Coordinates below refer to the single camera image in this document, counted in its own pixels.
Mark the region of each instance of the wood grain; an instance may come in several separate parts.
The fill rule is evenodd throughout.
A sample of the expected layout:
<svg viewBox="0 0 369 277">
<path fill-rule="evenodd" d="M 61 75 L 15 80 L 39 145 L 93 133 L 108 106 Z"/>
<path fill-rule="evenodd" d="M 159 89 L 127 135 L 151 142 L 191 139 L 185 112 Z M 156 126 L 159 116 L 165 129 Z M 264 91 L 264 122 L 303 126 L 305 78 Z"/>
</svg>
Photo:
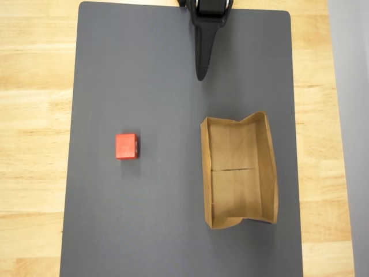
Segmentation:
<svg viewBox="0 0 369 277">
<path fill-rule="evenodd" d="M 59 274 L 79 3 L 1 3 L 0 276 Z M 304 275 L 354 276 L 326 0 L 234 8 L 291 15 Z"/>
</svg>

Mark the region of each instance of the gray mat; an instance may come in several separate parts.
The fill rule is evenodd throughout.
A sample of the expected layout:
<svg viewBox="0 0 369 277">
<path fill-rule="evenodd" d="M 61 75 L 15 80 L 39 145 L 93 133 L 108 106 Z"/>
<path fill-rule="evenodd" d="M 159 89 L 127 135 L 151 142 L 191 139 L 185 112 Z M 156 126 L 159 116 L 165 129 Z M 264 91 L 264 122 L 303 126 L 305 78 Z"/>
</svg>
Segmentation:
<svg viewBox="0 0 369 277">
<path fill-rule="evenodd" d="M 193 26 L 180 8 L 83 3 L 61 277 L 302 276 L 288 13 L 233 10 L 210 69 L 195 74 Z M 269 116 L 278 223 L 204 221 L 200 123 Z M 140 158 L 115 159 L 136 132 Z"/>
</svg>

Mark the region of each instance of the paper bag opening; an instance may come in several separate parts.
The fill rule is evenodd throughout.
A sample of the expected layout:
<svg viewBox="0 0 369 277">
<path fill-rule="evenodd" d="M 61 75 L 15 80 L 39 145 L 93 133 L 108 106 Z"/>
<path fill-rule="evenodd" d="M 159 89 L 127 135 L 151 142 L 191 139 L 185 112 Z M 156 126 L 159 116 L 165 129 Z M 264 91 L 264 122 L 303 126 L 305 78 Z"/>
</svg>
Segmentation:
<svg viewBox="0 0 369 277">
<path fill-rule="evenodd" d="M 201 124 L 205 221 L 212 229 L 242 219 L 277 222 L 278 184 L 266 114 L 240 122 L 205 118 Z"/>
</svg>

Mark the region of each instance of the brown paper bag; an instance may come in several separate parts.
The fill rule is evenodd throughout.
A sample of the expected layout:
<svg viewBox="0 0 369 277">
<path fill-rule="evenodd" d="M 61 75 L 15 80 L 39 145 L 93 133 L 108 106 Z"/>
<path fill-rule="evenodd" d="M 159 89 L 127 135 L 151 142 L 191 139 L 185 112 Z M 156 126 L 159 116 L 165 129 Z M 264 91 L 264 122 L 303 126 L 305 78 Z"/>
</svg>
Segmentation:
<svg viewBox="0 0 369 277">
<path fill-rule="evenodd" d="M 268 118 L 240 122 L 207 117 L 201 124 L 205 221 L 212 229 L 243 218 L 277 222 L 278 184 Z"/>
</svg>

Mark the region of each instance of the paper bag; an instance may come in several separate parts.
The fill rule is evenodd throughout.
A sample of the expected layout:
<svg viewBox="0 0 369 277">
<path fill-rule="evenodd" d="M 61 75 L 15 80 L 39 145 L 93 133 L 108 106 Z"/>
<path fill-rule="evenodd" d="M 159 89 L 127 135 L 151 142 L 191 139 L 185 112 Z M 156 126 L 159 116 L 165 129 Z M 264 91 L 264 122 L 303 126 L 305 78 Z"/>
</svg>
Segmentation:
<svg viewBox="0 0 369 277">
<path fill-rule="evenodd" d="M 212 229 L 242 219 L 277 222 L 278 183 L 268 118 L 240 122 L 207 117 L 201 124 L 205 221 Z"/>
</svg>

